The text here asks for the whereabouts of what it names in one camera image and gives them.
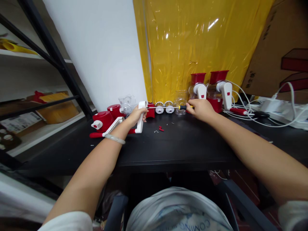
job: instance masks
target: black table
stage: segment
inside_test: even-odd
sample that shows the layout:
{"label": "black table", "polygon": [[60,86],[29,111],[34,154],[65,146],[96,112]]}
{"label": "black table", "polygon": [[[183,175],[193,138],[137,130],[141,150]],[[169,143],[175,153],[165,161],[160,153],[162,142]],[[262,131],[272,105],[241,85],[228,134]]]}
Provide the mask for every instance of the black table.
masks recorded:
{"label": "black table", "polygon": [[[26,176],[73,175],[91,150],[102,140],[91,139],[95,132],[84,121],[39,156],[17,171]],[[308,132],[292,127],[270,128],[244,121],[273,144],[303,164],[308,164]],[[222,137],[192,115],[161,114],[148,118],[141,134],[130,134],[123,145],[115,172],[201,171],[235,169],[243,164]]]}

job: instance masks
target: forearm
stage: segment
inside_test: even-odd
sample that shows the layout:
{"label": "forearm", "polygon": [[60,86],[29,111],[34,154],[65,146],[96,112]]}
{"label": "forearm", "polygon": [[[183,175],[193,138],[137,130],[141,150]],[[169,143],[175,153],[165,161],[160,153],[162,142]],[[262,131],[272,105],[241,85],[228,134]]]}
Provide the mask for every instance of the forearm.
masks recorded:
{"label": "forearm", "polygon": [[[124,121],[111,134],[124,140],[130,128]],[[72,211],[84,211],[93,219],[100,193],[116,165],[121,147],[116,141],[103,139],[79,166],[44,223]]]}
{"label": "forearm", "polygon": [[308,169],[263,138],[217,114],[207,121],[268,188],[277,203],[308,200]]}

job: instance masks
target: metal shelf frame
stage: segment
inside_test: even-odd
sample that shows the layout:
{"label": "metal shelf frame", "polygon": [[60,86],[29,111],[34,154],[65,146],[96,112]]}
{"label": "metal shelf frame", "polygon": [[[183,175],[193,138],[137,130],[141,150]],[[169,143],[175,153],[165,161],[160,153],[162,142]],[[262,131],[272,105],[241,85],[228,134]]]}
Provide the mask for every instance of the metal shelf frame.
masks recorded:
{"label": "metal shelf frame", "polygon": [[[45,60],[47,60],[51,65],[53,65],[61,74],[64,79],[66,85],[72,92],[73,96],[57,100],[54,102],[42,104],[37,107],[29,108],[26,110],[21,110],[14,113],[8,113],[0,116],[0,121],[4,119],[8,119],[14,116],[19,116],[28,112],[36,111],[42,108],[50,107],[52,105],[60,104],[70,100],[76,100],[81,110],[85,114],[87,120],[90,120],[93,116],[93,112],[88,105],[84,95],[82,94],[80,88],[78,87],[74,77],[70,73],[69,68],[67,67],[56,43],[51,37],[47,27],[45,26],[37,8],[35,7],[32,0],[18,0],[19,5],[27,16],[29,22],[43,43],[45,49],[48,53],[43,51],[40,47],[38,47],[33,41],[31,41],[25,34],[23,34],[16,26],[14,26],[9,20],[7,20],[3,15],[0,14],[0,23],[4,25],[9,31],[11,31],[14,35],[16,35],[19,39],[21,39],[25,44],[31,47],[35,52],[37,52],[40,56],[42,56]],[[45,195],[60,195],[61,189],[56,185],[50,183],[45,178],[35,178],[29,179],[18,175],[15,170],[21,167],[23,163],[19,162],[15,158],[11,157],[6,152],[0,150],[0,171],[6,175],[10,175],[14,179],[20,181],[21,183],[30,185],[33,189],[43,192]]]}

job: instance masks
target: white shirt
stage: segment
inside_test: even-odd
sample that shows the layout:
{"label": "white shirt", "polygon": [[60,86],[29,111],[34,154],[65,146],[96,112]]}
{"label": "white shirt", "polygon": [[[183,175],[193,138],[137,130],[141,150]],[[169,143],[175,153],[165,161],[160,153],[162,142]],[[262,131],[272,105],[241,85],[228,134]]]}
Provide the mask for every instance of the white shirt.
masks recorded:
{"label": "white shirt", "polygon": [[[302,231],[308,225],[308,201],[289,201],[278,211],[284,231]],[[92,231],[85,212],[62,214],[38,231]],[[222,210],[202,194],[180,187],[164,189],[141,201],[132,211],[127,231],[232,230]]]}

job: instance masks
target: white shelf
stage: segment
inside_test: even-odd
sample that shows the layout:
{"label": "white shelf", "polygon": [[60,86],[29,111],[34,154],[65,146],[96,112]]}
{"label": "white shelf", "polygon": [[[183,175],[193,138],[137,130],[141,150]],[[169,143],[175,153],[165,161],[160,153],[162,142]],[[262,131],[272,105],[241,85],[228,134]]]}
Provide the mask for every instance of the white shelf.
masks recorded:
{"label": "white shelf", "polygon": [[[68,64],[73,64],[69,59],[64,60]],[[27,66],[32,67],[33,65],[44,65],[53,67],[47,62],[42,56],[27,54],[22,52],[13,52],[9,50],[0,49],[0,65],[2,66]]]}
{"label": "white shelf", "polygon": [[[90,106],[92,111],[95,111],[96,108],[94,106]],[[85,117],[84,113],[81,112],[75,117],[59,124],[47,124],[38,130],[35,130],[23,137],[21,137],[22,143],[17,146],[16,148],[7,152],[12,157],[19,155],[20,153],[24,152],[25,150],[33,147],[34,145],[40,143],[41,141],[47,139],[48,137],[56,134],[57,132],[61,131],[62,129],[68,127],[69,125],[75,123],[76,121]]]}

